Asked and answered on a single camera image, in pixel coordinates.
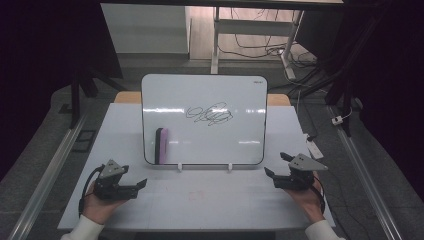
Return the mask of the white metal desk frame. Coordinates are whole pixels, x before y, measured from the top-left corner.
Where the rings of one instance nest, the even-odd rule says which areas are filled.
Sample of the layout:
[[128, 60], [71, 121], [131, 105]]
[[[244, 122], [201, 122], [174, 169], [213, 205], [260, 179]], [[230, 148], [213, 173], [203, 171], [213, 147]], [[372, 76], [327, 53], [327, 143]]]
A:
[[213, 16], [214, 38], [211, 59], [211, 73], [218, 73], [218, 42], [220, 34], [281, 36], [287, 37], [287, 43], [285, 44], [283, 50], [278, 51], [278, 54], [280, 55], [280, 59], [284, 66], [287, 79], [295, 80], [295, 73], [289, 62], [289, 54], [296, 37], [302, 15], [303, 12], [301, 10], [294, 10], [293, 20], [291, 22], [221, 19], [220, 8], [215, 7]]

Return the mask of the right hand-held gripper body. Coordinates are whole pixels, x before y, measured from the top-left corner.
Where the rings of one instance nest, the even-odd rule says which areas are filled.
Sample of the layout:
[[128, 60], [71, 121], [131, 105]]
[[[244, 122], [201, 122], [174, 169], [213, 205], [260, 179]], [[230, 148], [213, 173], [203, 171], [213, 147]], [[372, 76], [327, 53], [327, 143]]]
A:
[[299, 153], [293, 156], [294, 159], [288, 162], [290, 174], [288, 176], [276, 175], [274, 186], [284, 190], [307, 190], [314, 184], [314, 171], [326, 171], [328, 169], [322, 163]]

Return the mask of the white power strip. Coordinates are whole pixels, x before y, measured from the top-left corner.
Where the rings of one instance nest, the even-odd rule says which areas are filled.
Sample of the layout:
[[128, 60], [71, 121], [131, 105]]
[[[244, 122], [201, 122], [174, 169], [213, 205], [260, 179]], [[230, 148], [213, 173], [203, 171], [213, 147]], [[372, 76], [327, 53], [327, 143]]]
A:
[[306, 146], [314, 159], [322, 159], [323, 153], [320, 151], [318, 146], [313, 141], [313, 138], [309, 134], [305, 134]]

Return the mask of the person's left hand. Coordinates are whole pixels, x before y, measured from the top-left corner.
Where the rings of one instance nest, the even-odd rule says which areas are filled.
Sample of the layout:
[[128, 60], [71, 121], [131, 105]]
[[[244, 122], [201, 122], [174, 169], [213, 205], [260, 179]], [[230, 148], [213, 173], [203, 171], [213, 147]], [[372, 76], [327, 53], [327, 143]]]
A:
[[113, 215], [115, 210], [126, 203], [126, 200], [101, 200], [94, 193], [94, 183], [90, 184], [84, 195], [84, 207], [82, 215], [96, 224], [104, 225]]

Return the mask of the black metal stand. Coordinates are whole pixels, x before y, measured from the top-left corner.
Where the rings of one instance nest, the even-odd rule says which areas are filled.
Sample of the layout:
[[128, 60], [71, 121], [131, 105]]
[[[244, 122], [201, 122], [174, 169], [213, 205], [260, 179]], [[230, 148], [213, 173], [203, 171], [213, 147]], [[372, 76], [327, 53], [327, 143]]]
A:
[[99, 79], [106, 85], [112, 87], [118, 91], [126, 91], [126, 88], [116, 81], [112, 80], [105, 74], [89, 66], [78, 69], [73, 77], [71, 83], [71, 113], [72, 120], [70, 129], [74, 129], [81, 117], [80, 113], [80, 90], [88, 98], [94, 98], [98, 94], [98, 88], [94, 82], [94, 79]]
[[351, 136], [350, 115], [352, 114], [353, 67], [358, 61], [359, 55], [363, 51], [378, 22], [379, 19], [377, 17], [370, 16], [361, 26], [359, 33], [348, 47], [348, 52], [343, 64], [338, 71], [331, 76], [333, 85], [329, 93], [325, 96], [327, 105], [336, 105], [339, 100], [342, 100], [342, 123], [339, 124], [339, 127], [348, 137]]

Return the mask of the aluminium floor rail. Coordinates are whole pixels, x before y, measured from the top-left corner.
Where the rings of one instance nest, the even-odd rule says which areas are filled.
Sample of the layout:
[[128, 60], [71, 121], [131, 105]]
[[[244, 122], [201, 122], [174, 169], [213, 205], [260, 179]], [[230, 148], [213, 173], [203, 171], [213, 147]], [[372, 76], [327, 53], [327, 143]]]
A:
[[84, 112], [74, 127], [66, 132], [7, 240], [26, 240], [28, 237], [86, 119], [87, 113]]
[[364, 191], [373, 207], [380, 225], [388, 240], [404, 240], [397, 226], [393, 215], [391, 214], [386, 202], [383, 200], [376, 184], [370, 175], [368, 168], [363, 162], [363, 158], [357, 149], [353, 139], [349, 137], [341, 125], [334, 125], [341, 142], [346, 149], [348, 157], [353, 165], [358, 179], [360, 180]]

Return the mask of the white whiteboard with black rim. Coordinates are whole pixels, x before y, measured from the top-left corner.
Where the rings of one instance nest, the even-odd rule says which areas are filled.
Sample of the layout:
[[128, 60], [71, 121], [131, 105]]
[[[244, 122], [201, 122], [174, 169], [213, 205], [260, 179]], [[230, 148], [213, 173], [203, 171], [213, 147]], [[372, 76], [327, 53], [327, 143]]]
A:
[[141, 80], [144, 158], [168, 129], [165, 165], [257, 165], [264, 158], [267, 80], [262, 76], [148, 74]]

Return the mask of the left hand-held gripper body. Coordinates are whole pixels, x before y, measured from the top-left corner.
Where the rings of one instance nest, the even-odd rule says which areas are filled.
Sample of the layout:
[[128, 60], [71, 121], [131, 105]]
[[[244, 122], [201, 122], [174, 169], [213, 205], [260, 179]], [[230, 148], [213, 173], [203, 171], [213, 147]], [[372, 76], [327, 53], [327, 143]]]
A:
[[130, 196], [130, 187], [121, 186], [119, 181], [124, 175], [122, 166], [110, 159], [95, 180], [93, 193], [101, 200], [129, 200], [136, 197]]

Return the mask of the wooden table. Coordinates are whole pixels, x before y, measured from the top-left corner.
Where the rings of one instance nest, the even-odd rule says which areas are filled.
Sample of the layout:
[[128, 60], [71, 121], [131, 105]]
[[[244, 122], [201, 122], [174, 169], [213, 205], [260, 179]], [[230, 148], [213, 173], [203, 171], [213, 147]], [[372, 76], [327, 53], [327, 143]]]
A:
[[[115, 103], [140, 104], [142, 102], [139, 91], [121, 91], [114, 100]], [[290, 106], [290, 100], [285, 94], [269, 94], [267, 96], [269, 106]]]

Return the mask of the pink and black whiteboard eraser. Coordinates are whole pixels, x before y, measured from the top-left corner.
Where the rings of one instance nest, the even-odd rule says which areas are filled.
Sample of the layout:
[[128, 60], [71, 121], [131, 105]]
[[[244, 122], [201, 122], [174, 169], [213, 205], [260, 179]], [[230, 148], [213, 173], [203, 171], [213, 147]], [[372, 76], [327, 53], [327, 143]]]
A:
[[167, 156], [168, 129], [158, 128], [155, 133], [155, 163], [164, 164]]

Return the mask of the black curtain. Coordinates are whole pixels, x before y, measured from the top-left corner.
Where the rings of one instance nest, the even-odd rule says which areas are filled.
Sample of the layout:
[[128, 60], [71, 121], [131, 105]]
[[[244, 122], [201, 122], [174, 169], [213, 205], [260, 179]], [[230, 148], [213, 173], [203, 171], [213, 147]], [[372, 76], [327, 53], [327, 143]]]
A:
[[52, 94], [91, 70], [122, 76], [101, 0], [0, 0], [0, 180]]
[[333, 75], [347, 62], [368, 21], [378, 18], [346, 78], [326, 102], [344, 92], [359, 98], [360, 118], [424, 201], [424, 0], [344, 0], [381, 8], [306, 11], [296, 41]]

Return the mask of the person's right hand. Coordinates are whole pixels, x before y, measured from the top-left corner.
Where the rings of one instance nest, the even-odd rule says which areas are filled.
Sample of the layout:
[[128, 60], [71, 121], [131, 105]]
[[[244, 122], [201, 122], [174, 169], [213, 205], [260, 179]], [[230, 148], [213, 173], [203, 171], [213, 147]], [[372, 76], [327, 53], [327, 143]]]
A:
[[286, 190], [295, 203], [304, 211], [311, 224], [324, 220], [321, 211], [321, 183], [319, 176], [314, 172], [314, 184], [312, 189], [304, 191]]

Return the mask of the black floor frame plate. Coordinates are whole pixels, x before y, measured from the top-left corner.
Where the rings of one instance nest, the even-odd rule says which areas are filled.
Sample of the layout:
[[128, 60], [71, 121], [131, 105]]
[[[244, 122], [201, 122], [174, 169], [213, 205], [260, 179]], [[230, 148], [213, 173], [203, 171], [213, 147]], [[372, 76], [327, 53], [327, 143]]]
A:
[[96, 130], [81, 130], [73, 144], [72, 152], [88, 153], [94, 144], [96, 135]]

